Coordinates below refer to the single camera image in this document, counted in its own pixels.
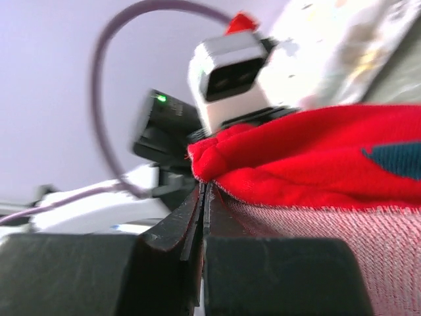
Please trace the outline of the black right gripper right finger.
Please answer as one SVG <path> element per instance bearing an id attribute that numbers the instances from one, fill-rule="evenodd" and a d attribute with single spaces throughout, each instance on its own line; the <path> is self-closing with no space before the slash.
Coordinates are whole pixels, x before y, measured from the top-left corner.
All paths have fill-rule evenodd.
<path id="1" fill-rule="evenodd" d="M 344 241 L 253 236 L 212 184 L 203 210 L 207 315 L 373 314 Z"/>

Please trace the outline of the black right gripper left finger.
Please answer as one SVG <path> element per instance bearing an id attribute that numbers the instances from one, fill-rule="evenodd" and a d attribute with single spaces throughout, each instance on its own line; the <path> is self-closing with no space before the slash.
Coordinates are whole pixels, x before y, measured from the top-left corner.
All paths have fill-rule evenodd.
<path id="1" fill-rule="evenodd" d="M 1 240 L 2 315 L 193 315 L 201 288 L 198 185 L 133 234 L 11 234 Z"/>

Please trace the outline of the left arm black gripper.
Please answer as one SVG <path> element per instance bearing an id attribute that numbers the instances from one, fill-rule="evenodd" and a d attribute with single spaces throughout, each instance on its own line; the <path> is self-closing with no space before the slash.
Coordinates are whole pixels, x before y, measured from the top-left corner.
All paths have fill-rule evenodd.
<path id="1" fill-rule="evenodd" d="M 262 124 L 294 113 L 275 105 L 258 82 L 276 42 L 259 36 L 219 36 L 200 43 L 190 60 L 187 81 L 202 127 L 192 142 L 242 122 Z"/>

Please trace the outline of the red cartoon pillowcase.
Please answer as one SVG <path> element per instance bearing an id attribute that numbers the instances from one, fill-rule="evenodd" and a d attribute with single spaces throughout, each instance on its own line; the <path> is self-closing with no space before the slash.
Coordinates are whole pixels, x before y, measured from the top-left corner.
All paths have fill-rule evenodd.
<path id="1" fill-rule="evenodd" d="M 420 106 L 348 105 L 238 124 L 187 149 L 263 234 L 336 237 L 376 315 L 420 314 Z"/>

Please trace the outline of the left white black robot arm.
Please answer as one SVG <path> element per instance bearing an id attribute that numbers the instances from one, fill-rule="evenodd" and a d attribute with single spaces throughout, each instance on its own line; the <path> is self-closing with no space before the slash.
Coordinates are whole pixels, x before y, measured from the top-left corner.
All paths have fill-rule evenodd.
<path id="1" fill-rule="evenodd" d="M 111 221 L 154 217 L 116 180 L 67 195 L 81 209 L 69 234 L 20 233 L 1 240 L 2 315 L 293 315 L 303 307 L 286 265 L 295 241 L 254 238 L 231 218 L 218 190 L 159 172 L 157 195 L 183 196 L 152 229 L 120 234 Z"/>

